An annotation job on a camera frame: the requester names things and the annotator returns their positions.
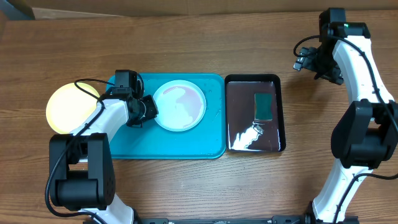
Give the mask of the light blue plate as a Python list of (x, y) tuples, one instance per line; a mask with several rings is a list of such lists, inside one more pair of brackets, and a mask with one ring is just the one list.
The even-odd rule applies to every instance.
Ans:
[(155, 121), (168, 131), (192, 129), (205, 115), (205, 95), (190, 81), (169, 81), (156, 90), (153, 99), (158, 109)]

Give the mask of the yellow-green plate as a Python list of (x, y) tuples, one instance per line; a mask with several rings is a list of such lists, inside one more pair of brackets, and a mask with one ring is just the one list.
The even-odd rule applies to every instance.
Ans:
[(49, 126), (59, 134), (68, 134), (79, 127), (96, 109), (97, 100), (78, 89), (74, 83), (60, 87), (46, 107)]

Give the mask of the green sponge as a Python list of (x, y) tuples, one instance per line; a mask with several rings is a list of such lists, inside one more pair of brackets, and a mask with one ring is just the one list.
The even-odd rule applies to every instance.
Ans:
[(268, 93), (255, 93), (254, 117), (259, 121), (272, 120), (272, 95)]

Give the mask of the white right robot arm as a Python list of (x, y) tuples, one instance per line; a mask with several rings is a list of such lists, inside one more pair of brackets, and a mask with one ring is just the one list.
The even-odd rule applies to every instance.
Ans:
[(397, 103), (384, 86), (364, 23), (329, 22), (320, 26), (317, 48), (294, 49), (294, 69), (344, 83), (349, 107), (331, 135), (335, 158), (320, 193), (310, 203), (305, 223), (357, 223), (346, 209), (365, 178), (388, 161), (397, 146)]

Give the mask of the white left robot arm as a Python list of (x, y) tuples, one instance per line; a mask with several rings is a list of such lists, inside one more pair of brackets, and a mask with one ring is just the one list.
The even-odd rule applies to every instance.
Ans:
[(116, 195), (110, 141), (120, 127), (154, 119), (152, 96), (103, 94), (96, 109), (69, 134), (49, 142), (49, 177), (45, 204), (57, 217), (89, 216), (92, 223), (139, 223), (133, 208)]

